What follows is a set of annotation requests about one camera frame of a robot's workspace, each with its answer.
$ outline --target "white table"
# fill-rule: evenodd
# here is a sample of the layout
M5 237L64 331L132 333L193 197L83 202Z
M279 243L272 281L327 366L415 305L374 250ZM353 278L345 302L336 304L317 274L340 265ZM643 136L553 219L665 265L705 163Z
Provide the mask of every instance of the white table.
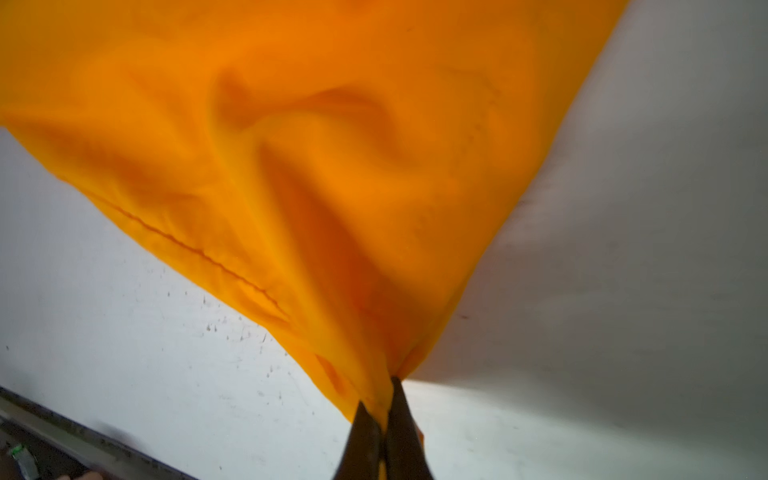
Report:
M630 6L406 383L438 480L768 478L765 25ZM0 222L0 385L202 480L330 478L349 424L272 337L4 131Z

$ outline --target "orange fabric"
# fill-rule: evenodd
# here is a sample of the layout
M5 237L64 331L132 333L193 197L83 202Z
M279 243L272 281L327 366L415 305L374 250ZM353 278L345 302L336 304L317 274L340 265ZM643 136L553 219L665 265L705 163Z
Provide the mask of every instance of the orange fabric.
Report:
M0 124L382 423L624 0L4 0Z

